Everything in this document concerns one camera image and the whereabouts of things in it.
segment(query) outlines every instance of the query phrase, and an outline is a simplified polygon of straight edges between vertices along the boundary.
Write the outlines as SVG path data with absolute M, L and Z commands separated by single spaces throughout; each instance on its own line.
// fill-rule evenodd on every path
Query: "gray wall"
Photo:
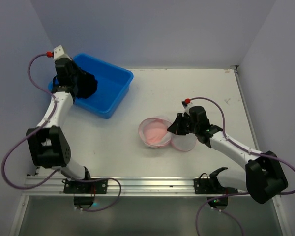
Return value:
M 53 46 L 126 67 L 229 67 L 275 0 L 32 0 Z
M 239 76 L 262 150 L 295 165 L 295 0 L 277 0 Z M 295 187 L 295 175 L 288 178 Z M 295 194 L 282 200 L 295 235 Z
M 4 154 L 35 127 L 47 108 L 49 97 L 37 91 L 27 78 L 29 60 L 52 49 L 51 43 L 29 1 L 0 0 L 0 165 Z M 41 59 L 33 67 L 33 77 L 47 85 L 54 74 L 53 62 Z M 26 144 L 8 161 L 7 174 L 13 182 L 24 184 L 31 169 Z M 8 235 L 20 191 L 7 186 L 0 174 L 0 236 Z

